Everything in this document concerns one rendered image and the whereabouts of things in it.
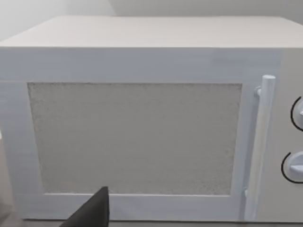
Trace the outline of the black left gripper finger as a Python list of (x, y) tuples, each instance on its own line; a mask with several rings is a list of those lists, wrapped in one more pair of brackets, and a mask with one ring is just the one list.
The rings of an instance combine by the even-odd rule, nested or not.
[(60, 227), (108, 227), (109, 191), (102, 187), (79, 209), (77, 209)]

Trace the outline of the pale microwave door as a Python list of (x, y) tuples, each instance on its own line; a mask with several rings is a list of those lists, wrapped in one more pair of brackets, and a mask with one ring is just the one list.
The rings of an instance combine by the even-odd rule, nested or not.
[(277, 49), (0, 47), (18, 214), (66, 219), (107, 186), (115, 221), (241, 220), (279, 68)]

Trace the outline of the pale microwave oven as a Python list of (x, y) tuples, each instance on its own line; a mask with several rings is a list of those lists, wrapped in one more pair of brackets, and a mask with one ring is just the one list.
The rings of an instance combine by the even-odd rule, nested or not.
[(280, 51), (280, 68), (253, 222), (303, 223), (303, 184), (281, 174), (287, 153), (303, 151), (290, 111), (303, 99), (303, 26), (280, 17), (57, 17), (0, 42), (0, 47), (259, 48)]

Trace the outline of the white microwave knob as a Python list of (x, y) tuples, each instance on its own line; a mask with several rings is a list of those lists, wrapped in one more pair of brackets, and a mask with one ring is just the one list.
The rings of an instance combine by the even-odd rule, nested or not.
[(288, 182), (303, 184), (303, 151), (294, 154), (287, 153), (282, 160), (280, 170)]
[(303, 132), (303, 99), (298, 97), (292, 104), (290, 111), (292, 125), (299, 131)]

